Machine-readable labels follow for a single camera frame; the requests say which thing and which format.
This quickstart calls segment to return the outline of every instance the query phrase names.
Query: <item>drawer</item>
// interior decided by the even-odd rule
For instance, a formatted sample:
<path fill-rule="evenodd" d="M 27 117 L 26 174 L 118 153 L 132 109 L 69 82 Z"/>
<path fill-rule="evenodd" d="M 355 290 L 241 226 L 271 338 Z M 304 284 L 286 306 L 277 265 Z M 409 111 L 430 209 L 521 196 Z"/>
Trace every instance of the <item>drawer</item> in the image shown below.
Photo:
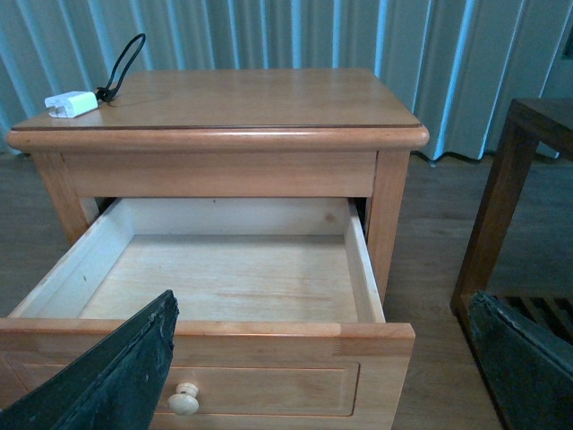
<path fill-rule="evenodd" d="M 0 408 L 165 289 L 180 314 L 152 428 L 390 429 L 414 342 L 385 323 L 346 199 L 123 199 L 6 319 Z M 199 388 L 198 411 L 168 397 Z"/>

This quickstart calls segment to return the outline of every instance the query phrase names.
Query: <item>power adapter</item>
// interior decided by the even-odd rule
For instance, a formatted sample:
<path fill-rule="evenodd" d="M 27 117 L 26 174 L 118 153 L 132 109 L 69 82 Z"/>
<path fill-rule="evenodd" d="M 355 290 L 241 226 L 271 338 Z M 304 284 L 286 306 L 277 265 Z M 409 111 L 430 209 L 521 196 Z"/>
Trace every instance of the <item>power adapter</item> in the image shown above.
<path fill-rule="evenodd" d="M 140 45 L 137 47 L 135 52 L 133 53 L 130 60 L 124 67 L 121 76 L 119 77 L 119 81 L 115 88 L 110 88 L 111 84 L 114 81 L 115 71 L 117 67 L 121 63 L 122 59 L 124 58 L 125 54 L 131 47 L 131 45 L 138 39 L 141 39 Z M 46 103 L 47 112 L 50 116 L 54 118 L 75 118 L 79 115 L 85 114 L 90 112 L 91 110 L 98 108 L 98 100 L 103 102 L 110 102 L 114 99 L 115 95 L 119 91 L 119 87 L 121 87 L 122 82 L 124 81 L 125 74 L 129 69 L 130 65 L 132 65 L 133 60 L 135 57 L 140 53 L 141 49 L 143 48 L 143 44 L 145 43 L 145 34 L 140 33 L 135 36 L 127 46 L 124 48 L 124 52 L 117 58 L 115 62 L 114 68 L 111 71 L 111 76 L 109 77 L 109 81 L 107 82 L 107 86 L 105 87 L 98 87 L 98 90 L 94 93 L 91 91 L 70 91 L 64 94 L 59 94 L 57 96 L 48 97 L 44 100 Z"/>
<path fill-rule="evenodd" d="M 54 118 L 75 118 L 98 108 L 91 91 L 70 91 L 44 100 L 48 114 Z"/>

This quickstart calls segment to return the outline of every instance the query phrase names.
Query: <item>white knob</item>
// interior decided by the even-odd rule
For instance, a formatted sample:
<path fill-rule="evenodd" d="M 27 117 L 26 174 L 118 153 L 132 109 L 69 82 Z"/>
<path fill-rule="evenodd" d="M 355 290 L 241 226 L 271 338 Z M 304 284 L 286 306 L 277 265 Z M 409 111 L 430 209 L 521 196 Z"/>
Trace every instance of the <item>white knob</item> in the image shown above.
<path fill-rule="evenodd" d="M 199 409 L 199 402 L 195 397 L 199 389 L 192 383 L 180 383 L 175 388 L 176 394 L 167 401 L 169 408 L 176 415 L 193 415 Z"/>

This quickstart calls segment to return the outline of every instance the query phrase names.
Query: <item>light blue curtain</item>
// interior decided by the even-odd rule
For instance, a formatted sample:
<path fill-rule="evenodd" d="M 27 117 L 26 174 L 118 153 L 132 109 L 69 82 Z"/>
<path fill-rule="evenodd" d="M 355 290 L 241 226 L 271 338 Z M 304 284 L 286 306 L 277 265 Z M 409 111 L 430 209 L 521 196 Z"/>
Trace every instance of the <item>light blue curtain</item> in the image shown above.
<path fill-rule="evenodd" d="M 423 154 L 494 150 L 513 98 L 573 97 L 573 0 L 4 0 L 0 132 L 45 97 L 136 70 L 366 67 L 424 122 Z M 4 141 L 0 151 L 8 151 Z"/>

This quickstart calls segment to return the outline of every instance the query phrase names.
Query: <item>wooden floor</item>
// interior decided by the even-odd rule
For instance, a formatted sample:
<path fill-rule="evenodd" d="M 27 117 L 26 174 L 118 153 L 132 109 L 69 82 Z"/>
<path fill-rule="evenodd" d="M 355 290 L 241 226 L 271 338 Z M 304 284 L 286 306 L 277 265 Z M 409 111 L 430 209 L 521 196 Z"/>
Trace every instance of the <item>wooden floor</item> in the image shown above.
<path fill-rule="evenodd" d="M 449 300 L 489 173 L 448 158 L 413 156 L 384 305 L 410 322 L 415 351 L 393 428 L 500 429 Z M 504 244 L 492 289 L 567 291 L 573 280 L 573 168 L 535 163 Z M 0 157 L 0 315 L 7 315 L 67 249 L 29 159 Z"/>

